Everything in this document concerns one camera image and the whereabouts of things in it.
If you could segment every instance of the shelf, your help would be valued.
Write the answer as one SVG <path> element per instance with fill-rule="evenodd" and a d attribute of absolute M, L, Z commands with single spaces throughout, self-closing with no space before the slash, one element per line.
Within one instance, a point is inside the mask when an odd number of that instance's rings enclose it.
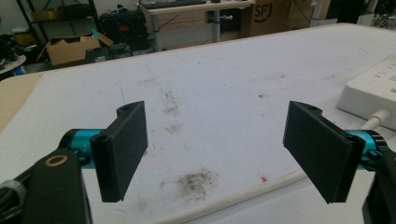
<path fill-rule="evenodd" d="M 93 20 L 93 16 L 89 17 L 73 17 L 73 18 L 60 18 L 51 21 L 31 21 L 31 23 L 44 23 L 44 22 L 53 22 L 53 21 L 75 21 L 75 20 Z"/>
<path fill-rule="evenodd" d="M 44 6 L 44 9 L 43 9 L 43 10 L 46 10 L 46 9 L 47 9 L 47 6 L 49 5 L 49 3 L 50 3 L 51 1 L 53 1 L 53 0 L 47 0 L 47 4 Z M 57 0 L 57 1 L 60 1 L 60 2 L 62 3 L 62 6 L 65 7 L 64 0 Z M 101 32 L 101 30 L 100 30 L 100 25 L 99 25 L 99 19 L 98 19 L 98 15 L 97 15 L 96 8 L 95 8 L 95 4 L 93 3 L 93 0 L 88 0 L 88 5 L 89 5 L 89 7 L 90 7 L 91 16 L 88 16 L 88 17 L 87 17 L 87 16 L 81 16 L 81 17 L 66 17 L 66 18 L 61 18 L 61 19 L 56 19 L 56 20 L 50 20 L 50 21 L 31 21 L 30 16 L 28 16 L 28 14 L 27 14 L 25 8 L 28 7 L 29 10 L 27 10 L 27 11 L 30 11 L 30 12 L 36 12 L 36 11 L 38 11 L 38 10 L 35 9 L 35 6 L 33 5 L 32 2 L 34 2 L 34 0 L 17 0 L 18 6 L 19 6 L 20 9 L 21 9 L 21 12 L 22 12 L 22 14 L 23 14 L 23 17 L 25 18 L 27 24 L 29 25 L 29 28 L 30 28 L 30 30 L 32 31 L 33 35 L 35 36 L 35 39 L 36 39 L 37 41 L 39 41 L 39 42 L 41 42 L 41 41 L 40 41 L 40 38 L 39 38 L 38 35 L 37 35 L 37 30 L 35 29 L 35 27 L 33 26 L 33 24 L 35 24 L 35 26 L 38 26 L 39 32 L 42 34 L 42 36 L 44 37 L 44 39 L 45 39 L 45 41 L 46 41 L 46 43 L 44 43 L 44 44 L 47 44 L 47 42 L 49 41 L 49 38 L 47 37 L 47 33 L 46 33 L 46 31 L 45 31 L 45 29 L 44 29 L 42 23 L 48 23 L 48 22 L 54 22 L 54 21 L 68 21 L 69 24 L 70 24 L 70 27 L 71 27 L 71 29 L 72 29 L 73 35 L 75 35 L 75 34 L 76 34 L 75 28 L 74 28 L 74 26 L 73 26 L 73 24 L 72 24 L 71 21 L 74 21 L 74 20 L 93 20 L 93 23 L 94 23 L 94 25 L 96 26 L 96 29 L 97 29 L 99 32 Z"/>

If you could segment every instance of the power strip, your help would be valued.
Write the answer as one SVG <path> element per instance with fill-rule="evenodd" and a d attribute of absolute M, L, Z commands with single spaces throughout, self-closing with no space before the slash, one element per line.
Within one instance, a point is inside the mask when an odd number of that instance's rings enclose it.
<path fill-rule="evenodd" d="M 396 130 L 396 54 L 348 82 L 337 107 L 364 119 L 386 109 L 390 116 L 381 125 Z"/>

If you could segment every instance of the workbench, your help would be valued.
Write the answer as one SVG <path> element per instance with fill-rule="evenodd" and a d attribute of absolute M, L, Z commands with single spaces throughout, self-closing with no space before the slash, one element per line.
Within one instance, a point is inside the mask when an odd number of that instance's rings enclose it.
<path fill-rule="evenodd" d="M 326 204 L 283 147 L 288 104 L 359 129 L 365 120 L 335 105 L 350 79 L 396 52 L 395 40 L 337 24 L 9 78 L 0 82 L 0 181 L 68 130 L 105 128 L 116 108 L 145 101 L 147 154 L 125 200 L 102 203 L 94 170 L 82 172 L 94 223 L 361 224 L 374 174 L 358 171 L 346 203 Z M 186 188 L 191 175 L 205 181 Z"/>
<path fill-rule="evenodd" d="M 230 8 L 245 8 L 256 3 L 255 0 L 222 0 L 220 3 L 211 3 L 206 1 L 205 4 L 184 6 L 184 7 L 166 7 L 158 9 L 140 8 L 151 17 L 151 24 L 154 32 L 155 51 L 161 51 L 162 48 L 174 45 L 188 44 L 194 41 L 213 40 L 215 43 L 220 41 L 220 14 L 219 11 Z M 189 12 L 206 12 L 213 11 L 213 22 L 204 25 L 195 25 L 192 27 L 182 27 L 171 30 L 161 30 L 158 25 L 158 16 L 177 15 Z"/>

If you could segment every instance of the table surface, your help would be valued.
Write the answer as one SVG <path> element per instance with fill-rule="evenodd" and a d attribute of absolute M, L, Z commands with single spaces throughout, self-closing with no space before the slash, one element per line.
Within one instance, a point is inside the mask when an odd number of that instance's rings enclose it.
<path fill-rule="evenodd" d="M 147 11 L 147 13 L 149 13 L 150 15 L 165 15 L 165 14 L 176 14 L 176 13 L 185 13 L 185 12 L 193 12 L 193 11 L 213 11 L 213 10 L 221 10 L 228 8 L 244 8 L 253 5 L 255 3 L 256 3 L 255 0 L 247 0 L 247 1 L 222 0 L 220 3 L 211 3 L 210 1 L 206 1 L 206 4 L 184 6 L 184 7 L 146 9 L 141 6 L 141 8 L 144 11 Z"/>
<path fill-rule="evenodd" d="M 300 170 L 282 146 L 289 100 L 322 108 L 342 129 L 359 128 L 364 120 L 337 109 L 338 97 L 347 81 L 396 51 L 395 39 L 341 24 L 10 78 L 0 82 L 0 111 L 18 112 L 0 133 L 1 177 L 47 155 L 69 129 L 104 128 L 116 108 L 144 100 L 148 154 L 125 201 L 101 203 L 94 171 L 83 172 L 93 221 L 186 221 L 183 214 L 250 189 L 264 193 Z M 210 184 L 188 191 L 180 183 L 191 174 Z M 357 172 L 347 203 L 327 205 L 305 179 L 192 222 L 362 223 L 372 178 Z"/>

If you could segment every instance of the black plastic part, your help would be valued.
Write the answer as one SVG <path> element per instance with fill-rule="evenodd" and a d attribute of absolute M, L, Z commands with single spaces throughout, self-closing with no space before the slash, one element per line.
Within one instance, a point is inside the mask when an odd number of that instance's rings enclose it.
<path fill-rule="evenodd" d="M 373 140 L 375 141 L 376 149 L 378 151 L 384 153 L 385 151 L 390 150 L 387 142 L 379 133 L 377 133 L 373 130 L 364 130 L 364 131 L 367 132 L 368 134 L 370 134 L 370 136 L 373 138 Z"/>
<path fill-rule="evenodd" d="M 327 203 L 347 200 L 365 142 L 321 116 L 312 105 L 290 102 L 283 144 Z"/>
<path fill-rule="evenodd" d="M 183 0 L 183 1 L 173 1 L 173 2 L 155 2 L 155 3 L 141 3 L 146 9 L 158 9 L 166 7 L 184 7 L 206 4 L 205 0 Z"/>
<path fill-rule="evenodd" d="M 68 131 L 63 138 L 61 139 L 61 142 L 58 146 L 58 149 L 64 149 L 67 150 L 70 148 L 71 141 L 75 135 L 75 133 L 78 131 L 78 129 L 73 129 Z M 22 183 L 26 188 L 29 187 L 29 183 L 31 181 L 31 174 L 33 172 L 34 166 L 30 167 L 26 171 L 24 171 L 22 174 L 18 175 L 15 180 L 19 181 Z M 13 190 L 7 189 L 7 188 L 2 188 L 0 189 L 0 213 L 5 216 L 7 213 L 10 213 L 10 215 L 7 215 L 8 217 L 12 217 L 13 219 L 17 219 L 18 221 L 10 221 L 6 223 L 17 223 L 20 222 L 21 220 L 21 211 L 22 209 L 19 207 L 19 209 L 11 209 L 12 207 L 16 206 L 19 204 L 18 197 L 16 197 L 16 194 Z"/>
<path fill-rule="evenodd" d="M 149 47 L 146 17 L 141 10 L 104 13 L 99 20 L 103 34 L 114 43 L 126 43 L 131 51 Z"/>
<path fill-rule="evenodd" d="M 73 152 L 57 149 L 34 165 L 21 223 L 92 223 Z"/>
<path fill-rule="evenodd" d="M 340 14 L 338 15 L 337 23 L 348 22 L 356 24 L 364 7 L 364 2 L 365 1 L 363 0 L 343 1 L 343 6 Z"/>
<path fill-rule="evenodd" d="M 381 149 L 384 156 L 362 208 L 365 224 L 396 224 L 396 153 Z"/>
<path fill-rule="evenodd" d="M 148 146 L 144 102 L 120 107 L 117 119 L 91 138 L 102 201 L 123 200 Z"/>

